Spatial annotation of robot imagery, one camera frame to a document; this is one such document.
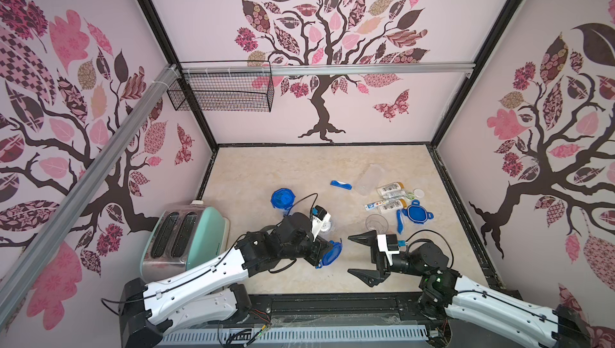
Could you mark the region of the white toothpaste tube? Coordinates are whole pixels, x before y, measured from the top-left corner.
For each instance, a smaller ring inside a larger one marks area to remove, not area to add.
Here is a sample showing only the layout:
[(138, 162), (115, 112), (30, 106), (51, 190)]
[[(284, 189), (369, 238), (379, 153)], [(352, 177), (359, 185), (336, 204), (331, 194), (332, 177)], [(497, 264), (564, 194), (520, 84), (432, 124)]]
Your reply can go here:
[(399, 192), (395, 192), (395, 193), (392, 193), (392, 194), (388, 194), (385, 197), (381, 197), (380, 200), (378, 200), (376, 202), (372, 202), (372, 203), (366, 204), (366, 205), (364, 205), (364, 207), (365, 207), (365, 209), (367, 211), (378, 210), (378, 207), (383, 205), (384, 202), (386, 202), (387, 200), (396, 199), (396, 198), (404, 198), (404, 199), (406, 199), (406, 197), (403, 194), (403, 192), (399, 191)]

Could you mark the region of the detached blue container lid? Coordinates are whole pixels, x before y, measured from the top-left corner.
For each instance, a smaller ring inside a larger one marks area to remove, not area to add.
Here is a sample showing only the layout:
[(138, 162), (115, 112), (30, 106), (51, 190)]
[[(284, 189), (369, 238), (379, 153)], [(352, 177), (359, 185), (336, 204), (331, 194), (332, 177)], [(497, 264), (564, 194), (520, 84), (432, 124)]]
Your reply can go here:
[(402, 210), (402, 213), (415, 224), (425, 224), (434, 219), (434, 214), (427, 211), (419, 200), (412, 200), (411, 204)]

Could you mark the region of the blue lid toiletry container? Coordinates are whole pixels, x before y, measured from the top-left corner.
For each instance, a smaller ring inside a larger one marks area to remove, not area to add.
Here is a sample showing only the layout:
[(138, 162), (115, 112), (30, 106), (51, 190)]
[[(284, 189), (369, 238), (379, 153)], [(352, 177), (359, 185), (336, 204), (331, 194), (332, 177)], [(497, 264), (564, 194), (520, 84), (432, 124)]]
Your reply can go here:
[(322, 221), (322, 226), (320, 228), (319, 235), (321, 237), (328, 237), (334, 230), (334, 224), (331, 218), (328, 218), (326, 221)]
[(378, 164), (370, 164), (356, 181), (355, 190), (362, 196), (368, 196), (380, 184), (385, 170)]
[(288, 188), (277, 189), (271, 196), (272, 207), (276, 210), (281, 210), (285, 215), (289, 215), (295, 204), (296, 196)]

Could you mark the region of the small white round cap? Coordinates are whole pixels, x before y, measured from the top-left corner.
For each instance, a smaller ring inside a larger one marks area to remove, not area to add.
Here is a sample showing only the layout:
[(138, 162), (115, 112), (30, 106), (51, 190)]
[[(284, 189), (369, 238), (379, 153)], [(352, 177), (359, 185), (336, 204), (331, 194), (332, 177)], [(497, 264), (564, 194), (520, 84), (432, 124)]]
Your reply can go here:
[(415, 198), (423, 198), (425, 196), (425, 193), (422, 189), (414, 189), (413, 194)]

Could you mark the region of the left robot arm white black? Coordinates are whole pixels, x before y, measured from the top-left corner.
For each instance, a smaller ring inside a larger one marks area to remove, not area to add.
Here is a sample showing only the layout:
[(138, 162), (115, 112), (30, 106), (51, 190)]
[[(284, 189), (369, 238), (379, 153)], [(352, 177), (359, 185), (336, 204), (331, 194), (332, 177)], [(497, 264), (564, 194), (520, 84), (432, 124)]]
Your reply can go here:
[(317, 267), (332, 248), (312, 234), (308, 216), (293, 213), (275, 226), (247, 232), (226, 252), (182, 274), (149, 283), (135, 278), (118, 302), (121, 345), (154, 347), (176, 330), (246, 314), (251, 301), (244, 280), (275, 272), (285, 259)]

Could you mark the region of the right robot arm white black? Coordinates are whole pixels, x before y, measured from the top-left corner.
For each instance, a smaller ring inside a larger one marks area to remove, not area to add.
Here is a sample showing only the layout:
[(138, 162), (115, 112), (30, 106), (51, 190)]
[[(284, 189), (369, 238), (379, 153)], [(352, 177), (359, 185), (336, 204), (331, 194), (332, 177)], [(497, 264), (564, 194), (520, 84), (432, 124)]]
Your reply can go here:
[(592, 338), (580, 314), (567, 307), (524, 302), (475, 282), (449, 265), (442, 249), (427, 238), (400, 241), (372, 230), (349, 241), (370, 249), (375, 268), (350, 269), (370, 287), (391, 274), (420, 279), (417, 309), (427, 319), (457, 319), (501, 335), (523, 347), (589, 347)]

